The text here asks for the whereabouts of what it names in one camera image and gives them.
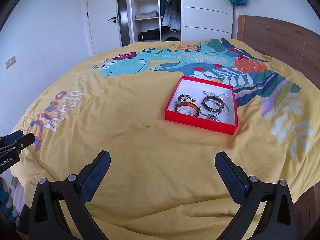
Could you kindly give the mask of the amber orange bangle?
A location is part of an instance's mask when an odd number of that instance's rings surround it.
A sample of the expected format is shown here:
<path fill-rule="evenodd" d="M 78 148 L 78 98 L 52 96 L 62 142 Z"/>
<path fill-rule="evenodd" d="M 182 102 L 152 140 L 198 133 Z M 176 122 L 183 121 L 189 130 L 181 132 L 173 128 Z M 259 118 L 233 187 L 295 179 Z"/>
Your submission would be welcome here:
<path fill-rule="evenodd" d="M 192 102 L 181 102 L 175 106 L 175 112 L 188 116 L 198 117 L 200 110 Z"/>

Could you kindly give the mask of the folded black clothes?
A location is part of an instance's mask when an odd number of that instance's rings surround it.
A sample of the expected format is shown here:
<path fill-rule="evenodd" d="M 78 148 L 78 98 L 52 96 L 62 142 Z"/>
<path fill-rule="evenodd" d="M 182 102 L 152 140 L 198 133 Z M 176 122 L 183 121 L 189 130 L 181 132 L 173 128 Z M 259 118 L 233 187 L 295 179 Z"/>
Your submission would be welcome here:
<path fill-rule="evenodd" d="M 160 33 L 159 28 L 157 29 L 151 29 L 148 31 L 142 31 L 138 35 L 138 41 L 139 42 L 145 42 L 145 41 L 152 41 L 152 40 L 159 40 L 160 39 Z"/>

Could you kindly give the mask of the dark tortoiseshell bangle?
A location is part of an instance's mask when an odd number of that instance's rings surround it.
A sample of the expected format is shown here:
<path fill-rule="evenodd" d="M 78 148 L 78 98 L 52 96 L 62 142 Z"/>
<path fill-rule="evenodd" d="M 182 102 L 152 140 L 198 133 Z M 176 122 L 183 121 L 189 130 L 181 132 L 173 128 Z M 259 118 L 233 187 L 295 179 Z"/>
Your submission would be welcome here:
<path fill-rule="evenodd" d="M 202 100 L 199 109 L 202 107 L 210 113 L 220 113 L 224 109 L 225 104 L 217 96 L 206 96 Z"/>

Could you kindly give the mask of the white bedroom door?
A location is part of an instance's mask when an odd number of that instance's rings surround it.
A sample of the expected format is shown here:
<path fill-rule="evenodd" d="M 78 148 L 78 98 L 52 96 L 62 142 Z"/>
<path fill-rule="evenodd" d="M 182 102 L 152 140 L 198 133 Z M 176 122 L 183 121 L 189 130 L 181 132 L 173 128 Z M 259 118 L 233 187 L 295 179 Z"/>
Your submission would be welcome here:
<path fill-rule="evenodd" d="M 96 55 L 121 47 L 117 0 L 83 0 L 89 53 Z M 108 21 L 113 16 L 117 22 Z"/>

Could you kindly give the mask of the red white jewelry box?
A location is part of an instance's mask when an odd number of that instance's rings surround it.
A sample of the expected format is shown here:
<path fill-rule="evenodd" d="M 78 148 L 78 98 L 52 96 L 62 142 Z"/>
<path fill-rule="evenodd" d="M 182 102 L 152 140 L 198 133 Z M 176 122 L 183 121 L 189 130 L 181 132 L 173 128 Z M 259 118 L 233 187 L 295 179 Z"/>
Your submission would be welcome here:
<path fill-rule="evenodd" d="M 223 83 L 182 77 L 164 109 L 165 120 L 234 134 L 238 113 L 234 89 Z"/>

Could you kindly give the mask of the hanging grey jacket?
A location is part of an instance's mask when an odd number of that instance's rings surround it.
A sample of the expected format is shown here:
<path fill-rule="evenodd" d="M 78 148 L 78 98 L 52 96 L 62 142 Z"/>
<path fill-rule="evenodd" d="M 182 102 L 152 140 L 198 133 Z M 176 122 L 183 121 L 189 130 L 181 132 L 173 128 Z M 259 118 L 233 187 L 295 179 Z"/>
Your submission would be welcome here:
<path fill-rule="evenodd" d="M 181 0 L 160 0 L 163 27 L 171 31 L 181 30 Z"/>

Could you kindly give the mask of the folded beige clothes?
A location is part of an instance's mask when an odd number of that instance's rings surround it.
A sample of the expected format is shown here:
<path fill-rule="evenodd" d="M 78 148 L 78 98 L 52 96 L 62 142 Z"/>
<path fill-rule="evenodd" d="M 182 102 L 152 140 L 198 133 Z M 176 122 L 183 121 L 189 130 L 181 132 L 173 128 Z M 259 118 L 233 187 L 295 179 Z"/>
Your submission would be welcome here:
<path fill-rule="evenodd" d="M 146 18 L 157 18 L 159 16 L 158 12 L 156 10 L 147 12 L 147 13 L 141 13 L 137 14 L 135 16 L 136 20 L 146 19 Z"/>

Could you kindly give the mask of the thin gold bangle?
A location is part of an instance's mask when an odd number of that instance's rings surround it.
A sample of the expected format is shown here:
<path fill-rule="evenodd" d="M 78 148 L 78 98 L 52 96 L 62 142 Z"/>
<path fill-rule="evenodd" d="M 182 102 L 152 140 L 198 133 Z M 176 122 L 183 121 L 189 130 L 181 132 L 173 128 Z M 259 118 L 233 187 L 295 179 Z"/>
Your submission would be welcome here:
<path fill-rule="evenodd" d="M 206 117 L 218 116 L 221 114 L 223 107 L 216 100 L 202 101 L 200 104 L 200 113 Z"/>

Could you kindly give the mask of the brown wooden headboard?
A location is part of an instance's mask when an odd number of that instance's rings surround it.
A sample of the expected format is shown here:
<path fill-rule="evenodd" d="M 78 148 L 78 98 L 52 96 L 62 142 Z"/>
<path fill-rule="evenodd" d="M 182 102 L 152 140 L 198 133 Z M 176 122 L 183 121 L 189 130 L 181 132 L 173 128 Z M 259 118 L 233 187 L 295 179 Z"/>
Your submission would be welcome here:
<path fill-rule="evenodd" d="M 274 18 L 239 15 L 237 39 L 303 73 L 319 87 L 319 35 Z"/>

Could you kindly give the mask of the silver charm pendant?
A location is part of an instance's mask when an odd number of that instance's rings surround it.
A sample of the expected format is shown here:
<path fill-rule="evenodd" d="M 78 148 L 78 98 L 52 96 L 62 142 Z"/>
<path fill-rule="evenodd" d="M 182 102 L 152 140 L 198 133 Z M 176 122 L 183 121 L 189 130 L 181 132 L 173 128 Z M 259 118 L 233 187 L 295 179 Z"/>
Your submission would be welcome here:
<path fill-rule="evenodd" d="M 216 122 L 219 122 L 219 121 L 220 121 L 220 120 L 218 119 L 217 115 L 208 114 L 208 115 L 207 115 L 207 118 L 208 118 L 208 120 L 212 120 L 212 121 L 216 121 Z"/>

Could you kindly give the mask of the white wall switch plate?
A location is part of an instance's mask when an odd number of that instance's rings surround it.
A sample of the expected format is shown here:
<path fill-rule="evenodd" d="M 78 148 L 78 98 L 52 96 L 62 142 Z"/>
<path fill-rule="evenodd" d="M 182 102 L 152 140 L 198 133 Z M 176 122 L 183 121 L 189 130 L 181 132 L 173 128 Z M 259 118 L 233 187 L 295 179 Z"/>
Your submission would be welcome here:
<path fill-rule="evenodd" d="M 9 67 L 11 67 L 15 63 L 16 63 L 16 57 L 13 56 L 8 61 L 5 62 L 5 68 L 8 69 Z"/>

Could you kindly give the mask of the white open wardrobe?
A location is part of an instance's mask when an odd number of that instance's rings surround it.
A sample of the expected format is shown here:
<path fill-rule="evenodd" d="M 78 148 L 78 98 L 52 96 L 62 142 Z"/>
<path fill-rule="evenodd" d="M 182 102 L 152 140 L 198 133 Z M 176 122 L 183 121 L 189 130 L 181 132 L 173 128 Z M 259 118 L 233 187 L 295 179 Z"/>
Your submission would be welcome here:
<path fill-rule="evenodd" d="M 180 0 L 181 27 L 169 33 L 160 33 L 158 40 L 176 37 L 180 41 L 202 41 L 212 38 L 230 38 L 233 26 L 233 5 L 229 0 Z M 151 11 L 161 13 L 161 0 L 127 0 L 129 36 L 138 42 L 143 31 L 164 28 L 163 15 L 137 19 L 136 15 Z"/>

